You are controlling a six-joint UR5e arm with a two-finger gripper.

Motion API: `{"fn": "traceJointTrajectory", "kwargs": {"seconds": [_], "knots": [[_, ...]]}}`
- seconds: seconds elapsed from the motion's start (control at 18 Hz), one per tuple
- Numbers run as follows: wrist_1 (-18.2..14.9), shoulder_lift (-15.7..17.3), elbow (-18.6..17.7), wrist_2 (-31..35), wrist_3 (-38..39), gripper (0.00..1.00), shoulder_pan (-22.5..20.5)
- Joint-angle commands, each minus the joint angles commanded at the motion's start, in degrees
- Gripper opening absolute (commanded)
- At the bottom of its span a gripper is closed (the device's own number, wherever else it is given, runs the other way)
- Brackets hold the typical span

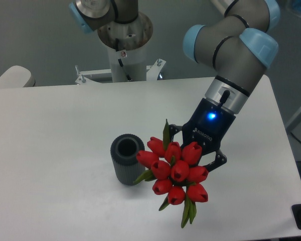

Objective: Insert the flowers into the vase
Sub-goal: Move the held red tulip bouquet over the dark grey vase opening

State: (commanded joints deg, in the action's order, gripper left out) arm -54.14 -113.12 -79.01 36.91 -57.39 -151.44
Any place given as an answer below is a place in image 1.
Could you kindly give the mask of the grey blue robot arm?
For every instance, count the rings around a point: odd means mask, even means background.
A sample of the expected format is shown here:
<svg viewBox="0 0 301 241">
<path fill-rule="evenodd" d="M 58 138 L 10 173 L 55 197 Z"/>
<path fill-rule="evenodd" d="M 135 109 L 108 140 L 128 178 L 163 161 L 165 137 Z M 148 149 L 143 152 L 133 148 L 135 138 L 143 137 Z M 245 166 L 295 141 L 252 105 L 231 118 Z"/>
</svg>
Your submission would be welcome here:
<svg viewBox="0 0 301 241">
<path fill-rule="evenodd" d="M 73 1 L 69 9 L 81 30 L 97 32 L 108 48 L 113 82 L 146 80 L 144 47 L 153 25 L 137 1 Z M 184 145 L 197 142 L 202 155 L 215 153 L 208 171 L 226 163 L 221 141 L 278 52 L 268 31 L 279 18 L 276 1 L 233 1 L 223 20 L 192 26 L 184 36 L 185 55 L 217 74 L 190 120 L 170 125 L 169 133 L 182 133 Z"/>
</svg>

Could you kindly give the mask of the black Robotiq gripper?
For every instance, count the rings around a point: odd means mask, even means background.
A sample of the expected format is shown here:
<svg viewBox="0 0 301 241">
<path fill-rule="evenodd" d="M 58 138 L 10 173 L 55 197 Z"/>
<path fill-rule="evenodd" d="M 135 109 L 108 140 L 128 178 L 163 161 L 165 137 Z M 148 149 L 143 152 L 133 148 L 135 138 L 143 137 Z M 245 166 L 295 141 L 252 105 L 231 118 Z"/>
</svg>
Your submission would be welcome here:
<svg viewBox="0 0 301 241">
<path fill-rule="evenodd" d="M 191 168 L 198 167 L 203 156 L 215 152 L 214 161 L 203 166 L 211 172 L 227 162 L 227 157 L 220 150 L 220 146 L 235 118 L 235 115 L 203 98 L 187 123 L 183 126 L 169 125 L 170 142 L 173 142 L 174 136 L 182 131 L 182 147 L 192 142 L 197 142 L 201 146 L 202 150 L 194 149 L 190 152 Z"/>
</svg>

